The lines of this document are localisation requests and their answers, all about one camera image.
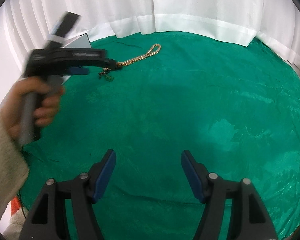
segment gray handle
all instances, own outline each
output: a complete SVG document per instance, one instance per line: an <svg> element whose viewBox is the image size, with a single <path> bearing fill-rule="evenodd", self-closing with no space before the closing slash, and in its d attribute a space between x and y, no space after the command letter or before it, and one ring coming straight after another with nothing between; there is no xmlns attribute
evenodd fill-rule
<svg viewBox="0 0 300 240"><path fill-rule="evenodd" d="M57 93L62 83L63 79L60 75L48 76L47 84L51 87L51 90L45 95L45 97L49 97ZM41 96L35 92L28 93L24 96L21 114L21 131L19 137L19 144L21 146L40 138L40 130L38 127L35 127L35 120L33 117L34 110L39 107L38 103L41 104L41 102L38 102L38 100L41 100L40 97Z"/></svg>

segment green pendant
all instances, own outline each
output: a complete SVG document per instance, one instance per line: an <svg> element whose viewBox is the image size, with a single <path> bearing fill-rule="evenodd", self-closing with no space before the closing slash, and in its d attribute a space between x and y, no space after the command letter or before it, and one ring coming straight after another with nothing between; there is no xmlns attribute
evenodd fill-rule
<svg viewBox="0 0 300 240"><path fill-rule="evenodd" d="M109 82L111 82L111 81L114 80L114 77L111 77L111 76L109 76L109 75L107 75L107 74L105 74L104 77L105 77L105 80L106 80L106 81L109 81Z"/></svg>

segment green tablecloth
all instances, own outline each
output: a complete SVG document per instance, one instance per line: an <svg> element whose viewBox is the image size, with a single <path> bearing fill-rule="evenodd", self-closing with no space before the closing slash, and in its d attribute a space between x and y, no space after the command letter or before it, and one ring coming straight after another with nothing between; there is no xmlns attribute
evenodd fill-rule
<svg viewBox="0 0 300 240"><path fill-rule="evenodd" d="M117 166L94 205L105 239L190 240L204 206L181 168L180 154L189 149L224 179L250 178L279 239L288 236L300 224L296 73L256 39L243 47L190 33L138 33L92 46L123 61L154 43L162 45L159 54L111 73L113 82L99 80L96 67L66 82L60 113L25 148L31 169L21 191L25 206L46 179L72 179L112 148Z"/></svg>

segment hand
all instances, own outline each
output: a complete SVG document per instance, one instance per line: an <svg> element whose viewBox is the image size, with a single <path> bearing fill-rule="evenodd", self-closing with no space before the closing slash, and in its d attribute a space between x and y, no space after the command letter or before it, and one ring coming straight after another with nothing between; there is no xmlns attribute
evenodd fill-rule
<svg viewBox="0 0 300 240"><path fill-rule="evenodd" d="M15 140L20 135L22 96L37 92L46 94L50 87L38 77L29 77L16 82L8 93L7 100L1 109L1 118L10 137ZM60 91L42 101L42 107L34 111L35 124L38 127L49 125L59 111L60 97L64 94L64 87Z"/></svg>

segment white fabric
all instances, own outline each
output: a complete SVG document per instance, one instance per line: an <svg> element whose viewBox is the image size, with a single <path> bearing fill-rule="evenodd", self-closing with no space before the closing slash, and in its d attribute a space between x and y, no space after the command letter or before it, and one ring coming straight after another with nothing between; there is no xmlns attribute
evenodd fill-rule
<svg viewBox="0 0 300 240"><path fill-rule="evenodd" d="M69 38L184 31L247 46L256 36L300 69L300 12L291 0L6 0L0 9L0 102L65 11Z"/></svg>

